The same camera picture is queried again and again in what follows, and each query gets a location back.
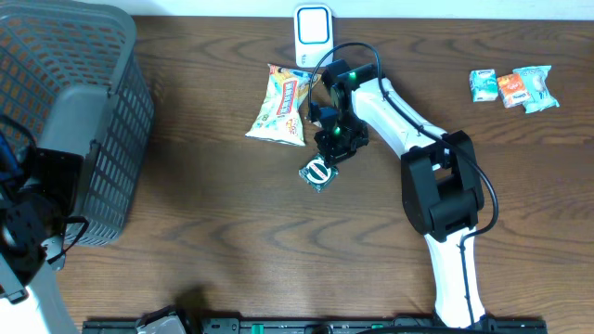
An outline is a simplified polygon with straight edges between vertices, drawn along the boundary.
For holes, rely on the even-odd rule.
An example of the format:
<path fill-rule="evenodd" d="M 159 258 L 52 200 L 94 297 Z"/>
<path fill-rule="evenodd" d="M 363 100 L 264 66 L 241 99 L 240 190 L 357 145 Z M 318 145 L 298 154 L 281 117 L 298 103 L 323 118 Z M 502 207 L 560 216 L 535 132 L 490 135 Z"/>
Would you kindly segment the dark green ointment box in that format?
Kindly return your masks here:
<path fill-rule="evenodd" d="M 299 170 L 300 177 L 317 193 L 327 188 L 338 174 L 339 170 L 335 166 L 328 166 L 320 154 L 316 154 Z"/>

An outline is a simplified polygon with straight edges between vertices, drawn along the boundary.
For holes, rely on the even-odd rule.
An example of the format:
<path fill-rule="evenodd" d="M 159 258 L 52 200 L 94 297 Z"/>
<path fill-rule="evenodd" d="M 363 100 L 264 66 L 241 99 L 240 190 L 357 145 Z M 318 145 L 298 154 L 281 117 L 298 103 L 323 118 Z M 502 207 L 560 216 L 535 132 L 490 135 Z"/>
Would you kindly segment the yellow white snack bag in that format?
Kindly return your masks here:
<path fill-rule="evenodd" d="M 269 64 L 265 99 L 246 137 L 304 147 L 300 106 L 321 75 Z"/>

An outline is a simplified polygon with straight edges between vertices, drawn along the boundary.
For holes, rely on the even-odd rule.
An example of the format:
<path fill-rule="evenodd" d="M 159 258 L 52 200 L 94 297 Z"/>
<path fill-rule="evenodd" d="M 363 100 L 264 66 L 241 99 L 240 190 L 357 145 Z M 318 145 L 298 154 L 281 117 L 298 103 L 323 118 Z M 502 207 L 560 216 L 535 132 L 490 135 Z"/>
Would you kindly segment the teal tissue pack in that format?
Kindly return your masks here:
<path fill-rule="evenodd" d="M 497 99 L 497 76 L 493 69 L 471 71 L 469 83 L 473 102 L 495 101 Z"/>

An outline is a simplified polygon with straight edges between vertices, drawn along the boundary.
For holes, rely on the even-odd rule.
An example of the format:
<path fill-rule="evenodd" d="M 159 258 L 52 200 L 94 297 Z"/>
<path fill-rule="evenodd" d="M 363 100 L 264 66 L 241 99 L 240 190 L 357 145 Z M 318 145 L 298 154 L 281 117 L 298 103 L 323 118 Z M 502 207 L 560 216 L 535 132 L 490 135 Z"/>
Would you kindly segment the orange tissue pack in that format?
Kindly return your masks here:
<path fill-rule="evenodd" d="M 521 75 L 518 73 L 497 77 L 497 87 L 506 109 L 522 105 L 531 98 Z"/>

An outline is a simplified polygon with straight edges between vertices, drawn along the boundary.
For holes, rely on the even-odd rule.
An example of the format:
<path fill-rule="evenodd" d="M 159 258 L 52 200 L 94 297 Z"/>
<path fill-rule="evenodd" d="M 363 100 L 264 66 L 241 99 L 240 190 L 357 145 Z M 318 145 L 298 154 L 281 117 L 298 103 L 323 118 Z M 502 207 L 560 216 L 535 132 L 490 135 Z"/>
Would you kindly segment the teal wet wipe packet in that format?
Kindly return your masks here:
<path fill-rule="evenodd" d="M 530 98 L 523 102 L 526 113 L 534 113 L 560 106 L 558 100 L 550 94 L 546 85 L 550 70 L 550 65 L 541 65 L 518 68 L 512 71 L 520 75 L 530 95 Z"/>

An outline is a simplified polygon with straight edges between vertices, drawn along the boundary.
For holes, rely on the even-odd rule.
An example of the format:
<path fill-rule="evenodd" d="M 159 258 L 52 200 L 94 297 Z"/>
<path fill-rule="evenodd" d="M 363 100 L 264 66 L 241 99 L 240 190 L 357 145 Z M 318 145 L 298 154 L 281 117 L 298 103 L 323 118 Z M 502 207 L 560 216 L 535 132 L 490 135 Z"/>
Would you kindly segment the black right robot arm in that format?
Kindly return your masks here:
<path fill-rule="evenodd" d="M 450 328 L 475 328 L 485 316 L 474 267 L 474 232 L 484 206 L 470 138 L 449 134 L 412 109 L 373 64 L 352 69 L 344 60 L 321 75 L 331 106 L 310 105 L 326 165 L 367 145 L 374 129 L 400 160 L 402 203 L 427 242 L 436 286 L 434 311 Z"/>

